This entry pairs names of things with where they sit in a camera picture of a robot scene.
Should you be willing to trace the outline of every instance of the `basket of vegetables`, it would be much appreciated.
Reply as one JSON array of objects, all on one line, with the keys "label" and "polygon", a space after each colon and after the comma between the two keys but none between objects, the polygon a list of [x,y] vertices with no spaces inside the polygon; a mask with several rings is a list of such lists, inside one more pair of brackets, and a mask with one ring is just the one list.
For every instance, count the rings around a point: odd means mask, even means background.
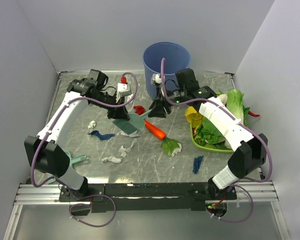
[{"label": "basket of vegetables", "polygon": [[[244,94],[238,90],[230,90],[227,94],[218,94],[221,102],[245,126],[250,108],[244,106]],[[190,123],[190,133],[193,144],[201,150],[213,153],[233,153],[229,143],[221,132],[207,118],[189,107],[185,116]]]}]

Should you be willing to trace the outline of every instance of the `blue bin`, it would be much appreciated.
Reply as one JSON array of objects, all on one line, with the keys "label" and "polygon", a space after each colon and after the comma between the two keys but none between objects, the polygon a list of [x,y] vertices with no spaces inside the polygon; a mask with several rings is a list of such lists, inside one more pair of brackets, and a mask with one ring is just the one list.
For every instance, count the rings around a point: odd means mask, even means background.
[{"label": "blue bin", "polygon": [[[156,97],[156,86],[151,84],[153,74],[160,74],[161,59],[165,58],[164,79],[177,83],[176,72],[189,67],[191,58],[188,51],[172,42],[158,42],[149,46],[143,53],[146,91],[152,99]],[[177,89],[172,81],[166,83],[167,90]]]}]

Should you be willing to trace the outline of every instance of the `yellow pepper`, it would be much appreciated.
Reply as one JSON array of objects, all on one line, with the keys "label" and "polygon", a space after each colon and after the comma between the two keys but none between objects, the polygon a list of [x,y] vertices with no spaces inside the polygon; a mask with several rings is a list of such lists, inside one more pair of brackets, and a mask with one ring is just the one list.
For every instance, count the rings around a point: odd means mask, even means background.
[{"label": "yellow pepper", "polygon": [[189,106],[185,111],[185,118],[190,124],[192,124],[193,128],[200,126],[203,117],[204,116],[198,113],[192,106]]}]

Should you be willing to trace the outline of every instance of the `orange carrot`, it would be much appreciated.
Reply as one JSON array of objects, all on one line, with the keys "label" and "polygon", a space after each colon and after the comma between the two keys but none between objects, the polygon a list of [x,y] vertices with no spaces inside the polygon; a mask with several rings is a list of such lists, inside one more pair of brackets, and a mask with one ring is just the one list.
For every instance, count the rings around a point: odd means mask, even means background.
[{"label": "orange carrot", "polygon": [[162,131],[161,129],[159,129],[156,126],[152,125],[150,122],[148,122],[146,120],[144,122],[145,122],[145,127],[149,130],[150,133],[155,135],[160,140],[165,139],[166,134],[165,134],[164,131]]}]

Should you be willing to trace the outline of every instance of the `green basket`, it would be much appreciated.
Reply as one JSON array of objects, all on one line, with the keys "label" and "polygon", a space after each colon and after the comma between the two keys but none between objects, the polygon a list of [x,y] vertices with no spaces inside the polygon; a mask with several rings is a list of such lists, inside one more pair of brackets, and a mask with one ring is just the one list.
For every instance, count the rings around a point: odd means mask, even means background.
[{"label": "green basket", "polygon": [[194,140],[194,135],[192,132],[192,124],[190,124],[190,136],[191,136],[191,140],[193,142],[193,144],[200,150],[206,151],[206,152],[211,152],[211,153],[218,153],[218,154],[232,154],[234,151],[229,149],[229,150],[225,150],[225,149],[217,149],[215,148],[212,144],[207,143],[204,146],[200,146],[199,144],[197,144]]}]

